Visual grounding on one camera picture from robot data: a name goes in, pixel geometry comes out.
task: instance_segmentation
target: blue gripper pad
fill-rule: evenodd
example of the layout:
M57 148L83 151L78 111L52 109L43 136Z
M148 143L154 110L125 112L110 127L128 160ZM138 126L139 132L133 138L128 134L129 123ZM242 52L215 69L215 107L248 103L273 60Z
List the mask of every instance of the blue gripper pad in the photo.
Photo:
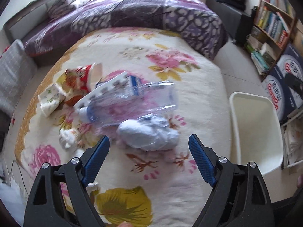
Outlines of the blue gripper pad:
M217 181L215 178L215 168L193 135L189 137L188 147L204 181L213 186Z
M102 141L96 145L97 148L89 158L84 167L84 177L82 178L82 184L87 187L89 183L93 183L96 176L109 152L109 138L104 136Z

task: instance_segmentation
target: purple patterned blanket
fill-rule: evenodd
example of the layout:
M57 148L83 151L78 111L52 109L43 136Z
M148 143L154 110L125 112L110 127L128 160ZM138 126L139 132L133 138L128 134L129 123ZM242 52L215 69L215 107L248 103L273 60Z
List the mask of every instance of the purple patterned blanket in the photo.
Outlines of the purple patterned blanket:
M95 0L48 24L25 43L30 56L72 46L91 31L137 26L177 32L214 59L228 35L217 14L199 0Z

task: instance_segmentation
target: cardboard box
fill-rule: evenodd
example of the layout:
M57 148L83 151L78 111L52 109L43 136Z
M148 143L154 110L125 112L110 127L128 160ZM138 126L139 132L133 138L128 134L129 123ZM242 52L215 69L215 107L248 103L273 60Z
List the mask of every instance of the cardboard box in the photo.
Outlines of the cardboard box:
M285 83L284 77L288 72L303 80L303 58L291 44L287 45L277 65L262 82L281 124L288 120L291 112L303 105L301 97Z
M295 46L299 54L303 57L303 33L299 30L296 33L293 45Z

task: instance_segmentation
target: paper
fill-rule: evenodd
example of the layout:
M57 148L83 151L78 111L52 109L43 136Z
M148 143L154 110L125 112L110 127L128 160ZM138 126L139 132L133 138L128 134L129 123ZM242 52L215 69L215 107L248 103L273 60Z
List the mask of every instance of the paper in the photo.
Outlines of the paper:
M57 84L52 84L40 95L38 99L40 101L40 109L45 117L51 115L53 111L59 106L64 100L66 93Z

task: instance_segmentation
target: metal screw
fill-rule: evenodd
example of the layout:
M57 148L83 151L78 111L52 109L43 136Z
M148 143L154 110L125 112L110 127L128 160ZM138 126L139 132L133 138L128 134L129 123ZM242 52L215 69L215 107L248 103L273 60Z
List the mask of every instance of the metal screw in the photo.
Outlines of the metal screw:
M48 168L49 167L49 164L46 162L46 163L43 163L43 165L42 165L42 168L43 169L46 169L46 168Z
M79 162L79 158L75 157L75 158L72 158L72 164L77 164Z
M223 164L225 164L227 162L227 159L225 157L220 157L219 161Z
M255 162L249 162L249 166L252 168L256 168L257 164Z

